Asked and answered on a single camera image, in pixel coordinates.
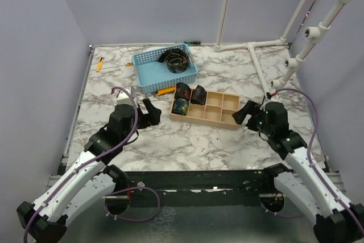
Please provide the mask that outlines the wooden compartment tray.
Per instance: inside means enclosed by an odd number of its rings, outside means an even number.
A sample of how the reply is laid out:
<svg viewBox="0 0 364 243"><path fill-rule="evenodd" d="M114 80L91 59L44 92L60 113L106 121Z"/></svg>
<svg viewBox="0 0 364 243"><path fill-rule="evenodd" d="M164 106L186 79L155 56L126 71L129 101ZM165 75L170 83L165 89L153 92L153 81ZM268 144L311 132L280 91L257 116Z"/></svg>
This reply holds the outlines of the wooden compartment tray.
<svg viewBox="0 0 364 243"><path fill-rule="evenodd" d="M172 112L175 101L173 101L169 113L169 118L172 121L229 130L239 128L232 117L232 114L240 109L241 97L239 95L207 91L205 105L189 103L186 115Z"/></svg>

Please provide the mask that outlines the brown blue floral tie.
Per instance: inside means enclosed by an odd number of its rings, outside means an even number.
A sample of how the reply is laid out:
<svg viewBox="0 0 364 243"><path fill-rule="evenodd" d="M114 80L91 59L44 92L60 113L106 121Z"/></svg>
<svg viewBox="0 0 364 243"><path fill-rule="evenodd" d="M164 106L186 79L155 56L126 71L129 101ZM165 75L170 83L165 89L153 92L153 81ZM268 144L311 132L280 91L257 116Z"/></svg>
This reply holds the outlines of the brown blue floral tie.
<svg viewBox="0 0 364 243"><path fill-rule="evenodd" d="M191 95L191 104L196 105L205 105L207 98L207 91L201 85L198 85L193 91Z"/></svg>

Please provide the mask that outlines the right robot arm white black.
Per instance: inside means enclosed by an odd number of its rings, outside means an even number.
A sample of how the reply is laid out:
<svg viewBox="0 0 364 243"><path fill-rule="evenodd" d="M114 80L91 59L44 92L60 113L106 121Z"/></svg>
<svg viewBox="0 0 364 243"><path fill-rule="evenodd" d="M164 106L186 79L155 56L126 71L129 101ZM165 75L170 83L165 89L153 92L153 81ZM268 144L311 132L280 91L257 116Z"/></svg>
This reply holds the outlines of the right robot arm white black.
<svg viewBox="0 0 364 243"><path fill-rule="evenodd" d="M270 147L292 168L269 168L261 178L267 192L280 191L313 226L318 242L356 242L363 239L363 205L354 204L329 179L311 156L300 134L291 130L288 114L280 102L265 105L248 101L233 113L237 124L250 116L246 126L263 134Z"/></svg>

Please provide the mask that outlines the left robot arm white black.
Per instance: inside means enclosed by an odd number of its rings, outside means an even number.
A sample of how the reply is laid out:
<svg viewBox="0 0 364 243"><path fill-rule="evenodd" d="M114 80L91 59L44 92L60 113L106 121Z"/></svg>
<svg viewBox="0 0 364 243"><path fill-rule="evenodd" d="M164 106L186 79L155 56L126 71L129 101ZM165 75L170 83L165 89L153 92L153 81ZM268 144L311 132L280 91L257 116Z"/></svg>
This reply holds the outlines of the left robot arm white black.
<svg viewBox="0 0 364 243"><path fill-rule="evenodd" d="M146 113L134 101L116 105L65 174L39 198L19 205L16 212L24 242L29 236L36 242L59 242L71 222L97 200L135 190L126 173L111 161L133 143L133 134L160 123L161 110L147 98L143 103Z"/></svg>

